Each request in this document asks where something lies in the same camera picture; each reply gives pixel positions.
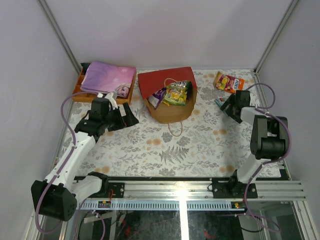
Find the teal Fox's mint candy bag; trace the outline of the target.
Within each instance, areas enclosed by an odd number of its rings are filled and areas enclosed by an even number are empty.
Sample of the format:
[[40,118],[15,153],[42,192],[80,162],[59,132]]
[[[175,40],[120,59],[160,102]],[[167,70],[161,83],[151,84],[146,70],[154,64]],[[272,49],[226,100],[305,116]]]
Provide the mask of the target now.
[[220,108],[226,103],[227,99],[225,97],[218,97],[214,100],[214,102],[217,104],[217,106]]

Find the orange Fox's fruits candy bag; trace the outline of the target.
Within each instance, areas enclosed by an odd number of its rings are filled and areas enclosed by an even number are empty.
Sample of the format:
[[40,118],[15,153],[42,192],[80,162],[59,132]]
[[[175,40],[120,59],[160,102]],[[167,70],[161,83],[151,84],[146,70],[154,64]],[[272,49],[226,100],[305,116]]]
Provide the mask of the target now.
[[213,86],[221,91],[235,94],[236,91],[242,91],[245,84],[245,80],[228,74],[224,74],[220,71],[217,72],[213,81]]

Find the purple candy bag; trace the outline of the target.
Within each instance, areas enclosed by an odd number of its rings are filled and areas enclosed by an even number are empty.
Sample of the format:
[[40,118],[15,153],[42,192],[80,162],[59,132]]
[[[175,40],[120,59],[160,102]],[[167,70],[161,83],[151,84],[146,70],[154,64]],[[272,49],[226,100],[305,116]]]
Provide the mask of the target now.
[[148,97],[148,102],[154,107],[155,110],[158,108],[158,106],[164,99],[165,93],[166,88],[164,87]]

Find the red brown paper bag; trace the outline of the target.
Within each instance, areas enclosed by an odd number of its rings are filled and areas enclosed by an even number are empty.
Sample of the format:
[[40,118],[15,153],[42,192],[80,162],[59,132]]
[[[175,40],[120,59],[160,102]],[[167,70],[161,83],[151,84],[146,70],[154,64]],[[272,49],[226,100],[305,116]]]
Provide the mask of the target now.
[[[184,120],[191,116],[197,100],[198,86],[190,66],[139,73],[137,77],[143,103],[154,120],[166,125],[173,123],[182,124]],[[166,105],[160,103],[155,108],[149,102],[148,98],[152,94],[169,86],[169,84],[182,81],[190,82],[185,105]]]

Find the green yellow candy bag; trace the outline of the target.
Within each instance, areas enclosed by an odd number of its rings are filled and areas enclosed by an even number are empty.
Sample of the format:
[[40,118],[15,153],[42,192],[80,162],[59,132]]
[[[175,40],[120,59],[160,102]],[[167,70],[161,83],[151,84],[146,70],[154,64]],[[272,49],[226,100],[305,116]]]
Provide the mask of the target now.
[[167,106],[184,106],[191,85],[190,81],[176,81],[167,85],[162,102]]

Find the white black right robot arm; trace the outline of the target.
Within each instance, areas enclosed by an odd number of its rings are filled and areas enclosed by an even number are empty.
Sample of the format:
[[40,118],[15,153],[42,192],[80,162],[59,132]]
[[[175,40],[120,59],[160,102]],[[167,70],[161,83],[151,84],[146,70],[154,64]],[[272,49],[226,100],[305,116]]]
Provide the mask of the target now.
[[282,161],[291,149],[288,119],[274,116],[251,106],[248,90],[238,90],[222,104],[220,110],[237,123],[252,126],[250,156],[236,169],[227,182],[212,181],[215,199],[256,199],[255,180],[267,164]]

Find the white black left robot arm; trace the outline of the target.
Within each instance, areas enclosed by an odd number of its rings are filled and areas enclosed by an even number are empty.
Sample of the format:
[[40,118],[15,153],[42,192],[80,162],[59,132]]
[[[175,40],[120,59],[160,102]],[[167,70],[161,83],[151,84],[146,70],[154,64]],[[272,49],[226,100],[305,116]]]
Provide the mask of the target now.
[[113,132],[138,124],[127,102],[123,104],[125,114],[115,100],[97,97],[90,110],[71,129],[72,141],[57,165],[44,178],[35,180],[31,195],[36,215],[67,222],[74,215],[78,204],[92,195],[105,197],[110,192],[108,176],[90,172],[80,182],[74,178],[84,158],[105,132]]

